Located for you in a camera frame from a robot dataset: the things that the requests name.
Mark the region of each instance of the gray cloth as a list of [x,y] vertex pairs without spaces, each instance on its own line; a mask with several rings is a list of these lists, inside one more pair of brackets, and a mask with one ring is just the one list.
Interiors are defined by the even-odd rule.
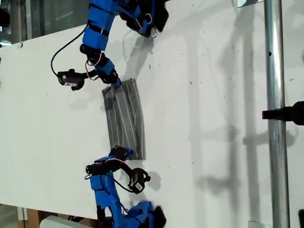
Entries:
[[135,79],[123,81],[119,88],[103,90],[111,148],[122,146],[134,151],[132,159],[145,158],[144,124]]

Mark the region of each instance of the black clamp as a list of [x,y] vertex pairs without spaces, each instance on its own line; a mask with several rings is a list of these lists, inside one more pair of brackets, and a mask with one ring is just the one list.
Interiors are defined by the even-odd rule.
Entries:
[[299,101],[292,107],[263,111],[262,116],[263,120],[293,121],[296,125],[304,125],[304,101]]
[[[90,77],[97,75],[96,70],[88,72]],[[77,73],[74,69],[69,69],[69,71],[60,71],[57,74],[58,81],[63,86],[70,86],[73,91],[81,89],[85,84],[85,79],[87,79],[86,73]]]

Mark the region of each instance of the floor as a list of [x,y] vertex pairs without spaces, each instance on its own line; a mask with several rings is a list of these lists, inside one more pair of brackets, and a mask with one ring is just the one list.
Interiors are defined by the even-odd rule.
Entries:
[[0,204],[0,227],[18,228],[17,208]]

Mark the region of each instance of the white panel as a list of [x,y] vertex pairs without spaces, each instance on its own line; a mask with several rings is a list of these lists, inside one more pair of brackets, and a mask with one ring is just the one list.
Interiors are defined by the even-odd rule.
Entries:
[[[161,205],[168,228],[244,228],[272,223],[266,109],[264,5],[172,0],[152,42],[117,18],[106,55],[122,80],[136,77],[147,159],[143,194],[118,188],[129,208]],[[304,99],[302,0],[283,1],[286,103]],[[83,28],[0,48],[0,203],[96,218],[86,165],[110,151],[101,81],[59,84],[53,54]],[[84,72],[81,39],[56,71]],[[304,206],[302,127],[287,124],[291,227]],[[120,172],[115,177],[127,185]]]

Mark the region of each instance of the cable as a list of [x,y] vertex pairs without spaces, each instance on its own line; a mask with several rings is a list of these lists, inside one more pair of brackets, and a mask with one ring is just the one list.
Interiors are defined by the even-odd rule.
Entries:
[[25,227],[25,215],[24,215],[24,208],[22,208],[22,215],[23,215],[23,228]]
[[110,159],[106,160],[105,162],[113,161],[113,160],[119,161],[119,162],[121,162],[121,163],[125,163],[124,161],[122,161],[122,160],[120,160],[120,159],[117,159],[117,158],[110,158]]
[[135,217],[134,215],[132,215],[125,207],[124,207],[124,205],[119,201],[119,203],[120,203],[120,206],[122,206],[122,208],[123,208],[123,210],[129,215],[129,216],[131,216],[133,219],[136,219],[138,222],[139,222],[139,224],[142,224],[142,222],[137,218],[137,217]]
[[[112,178],[113,178],[113,180],[114,180],[119,186],[121,186],[121,187],[124,188],[124,186],[122,186],[117,180],[115,180],[114,177],[112,177]],[[104,182],[103,182],[103,179],[102,179],[102,175],[100,175],[100,182],[101,182],[101,186],[103,187],[103,189],[105,190],[105,192],[106,192],[108,195],[111,195],[111,194],[109,193],[109,191],[108,191],[108,190],[105,188],[105,186],[104,186]],[[132,215],[132,214],[124,207],[124,205],[121,203],[120,200],[118,200],[118,202],[119,202],[120,206],[122,206],[123,210],[124,210],[129,216],[131,216],[132,218],[134,218],[135,220],[137,220],[137,221],[139,222],[139,224],[142,224],[142,222],[141,222],[137,217],[135,217],[134,215]]]
[[73,43],[75,40],[77,40],[77,39],[85,32],[85,29],[88,27],[88,25],[89,25],[89,22],[86,24],[84,30],[83,30],[81,33],[79,33],[74,39],[72,39],[70,42],[68,42],[66,45],[64,45],[61,49],[59,49],[59,50],[53,55],[53,57],[52,57],[52,59],[51,59],[51,69],[52,69],[54,75],[56,75],[57,77],[58,77],[58,75],[55,73],[54,68],[53,68],[53,61],[54,61],[56,55],[57,55],[60,51],[62,51],[63,49],[65,49],[67,46],[69,46],[71,43]]
[[105,176],[111,177],[111,178],[115,181],[115,183],[118,184],[119,187],[121,187],[123,190],[128,191],[128,192],[130,192],[130,193],[134,193],[132,190],[127,189],[127,188],[124,187],[121,183],[119,183],[117,180],[115,180],[115,178],[112,177],[111,175],[105,174]]

